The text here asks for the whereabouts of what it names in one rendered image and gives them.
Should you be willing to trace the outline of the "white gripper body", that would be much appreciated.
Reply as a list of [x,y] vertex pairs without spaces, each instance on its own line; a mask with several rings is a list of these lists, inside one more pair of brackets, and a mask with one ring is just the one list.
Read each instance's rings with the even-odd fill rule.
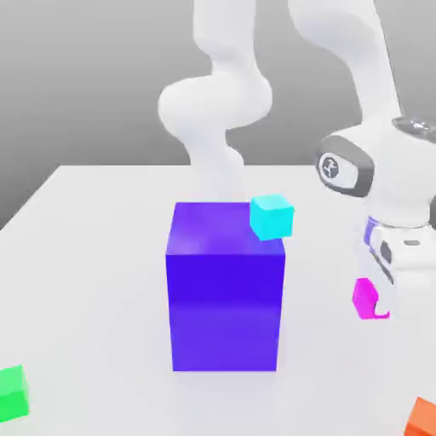
[[388,242],[376,240],[372,245],[365,238],[358,248],[359,276],[367,278],[378,297],[376,311],[396,310],[396,282],[392,269],[393,253]]

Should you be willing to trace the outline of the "small magenta cube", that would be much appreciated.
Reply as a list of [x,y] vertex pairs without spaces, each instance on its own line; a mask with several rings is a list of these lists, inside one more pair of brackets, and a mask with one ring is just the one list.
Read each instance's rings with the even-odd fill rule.
[[376,313],[379,295],[368,278],[358,278],[353,288],[353,305],[361,319],[389,319],[390,312]]

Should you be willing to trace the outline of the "small cyan cube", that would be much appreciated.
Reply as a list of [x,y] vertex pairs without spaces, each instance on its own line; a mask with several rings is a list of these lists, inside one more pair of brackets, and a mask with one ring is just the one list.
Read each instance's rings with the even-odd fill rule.
[[253,197],[250,201],[250,227],[261,241],[291,237],[294,207],[278,194]]

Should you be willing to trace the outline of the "small orange cube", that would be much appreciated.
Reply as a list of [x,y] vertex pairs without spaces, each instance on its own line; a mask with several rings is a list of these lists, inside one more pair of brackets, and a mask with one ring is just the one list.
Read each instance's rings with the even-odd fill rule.
[[417,397],[404,436],[436,436],[436,404]]

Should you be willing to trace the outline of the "small green cube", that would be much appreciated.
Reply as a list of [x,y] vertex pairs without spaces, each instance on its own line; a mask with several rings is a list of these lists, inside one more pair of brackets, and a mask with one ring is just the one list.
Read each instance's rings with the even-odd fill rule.
[[29,412],[29,388],[23,366],[0,370],[0,422],[28,416]]

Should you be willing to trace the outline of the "large blue box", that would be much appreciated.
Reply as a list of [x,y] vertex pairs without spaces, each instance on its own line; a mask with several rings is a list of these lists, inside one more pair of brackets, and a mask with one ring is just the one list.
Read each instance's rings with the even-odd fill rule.
[[175,371],[277,369],[284,243],[247,203],[176,203],[165,263]]

